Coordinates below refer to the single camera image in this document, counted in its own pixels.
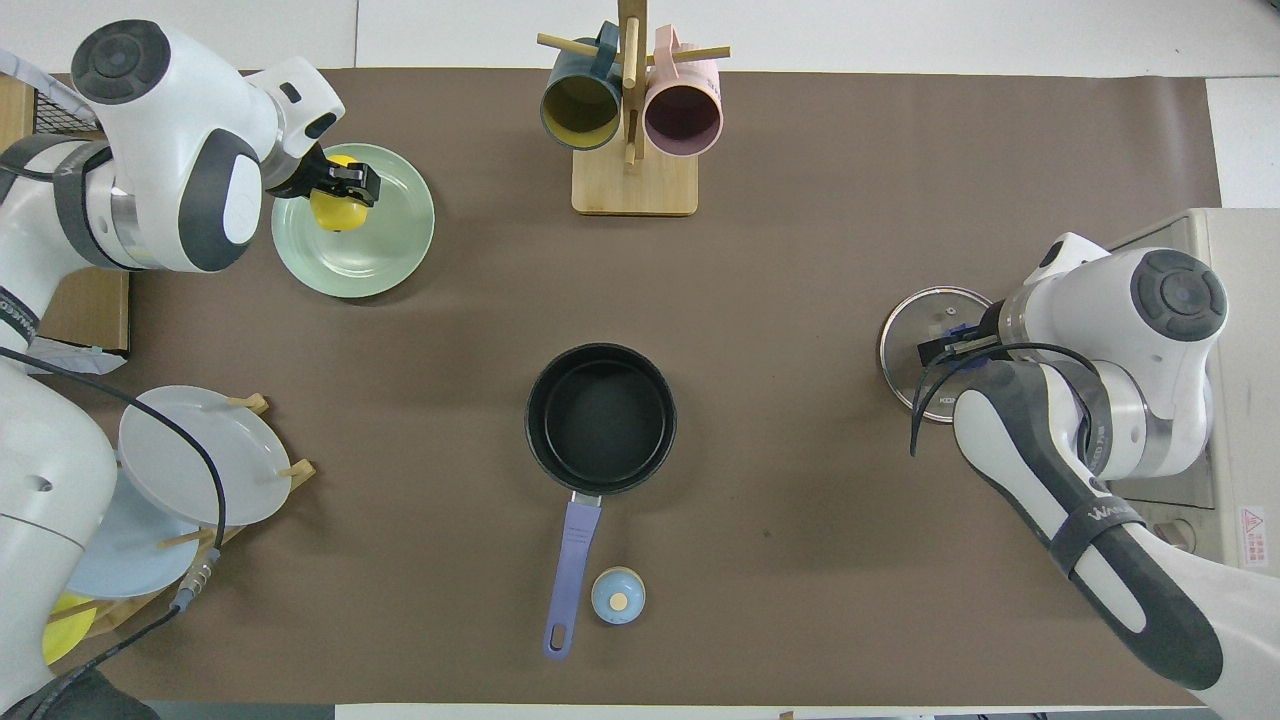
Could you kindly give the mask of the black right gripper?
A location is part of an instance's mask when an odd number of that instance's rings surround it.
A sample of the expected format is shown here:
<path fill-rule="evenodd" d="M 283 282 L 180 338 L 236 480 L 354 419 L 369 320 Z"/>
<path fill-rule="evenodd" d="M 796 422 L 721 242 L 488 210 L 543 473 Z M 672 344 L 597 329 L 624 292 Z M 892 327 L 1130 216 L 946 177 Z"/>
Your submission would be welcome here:
<path fill-rule="evenodd" d="M 1000 350 L 1000 333 L 995 325 L 974 325 L 959 329 L 955 337 L 928 340 L 918 345 L 918 359 L 922 366 L 954 363 L 955 366 L 979 366 L 989 359 L 986 354 Z"/>

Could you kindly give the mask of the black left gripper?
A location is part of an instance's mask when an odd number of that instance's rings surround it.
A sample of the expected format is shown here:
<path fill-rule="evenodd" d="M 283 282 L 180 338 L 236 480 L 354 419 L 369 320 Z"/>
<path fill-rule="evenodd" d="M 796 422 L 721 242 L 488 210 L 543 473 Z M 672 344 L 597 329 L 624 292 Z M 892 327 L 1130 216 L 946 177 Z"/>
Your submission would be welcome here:
<path fill-rule="evenodd" d="M 381 187 L 381 177 L 367 163 L 338 165 L 330 163 L 321 146 L 312 146 L 288 177 L 265 192 L 275 199 L 308 197 L 315 190 L 343 193 L 346 201 L 372 208 Z"/>

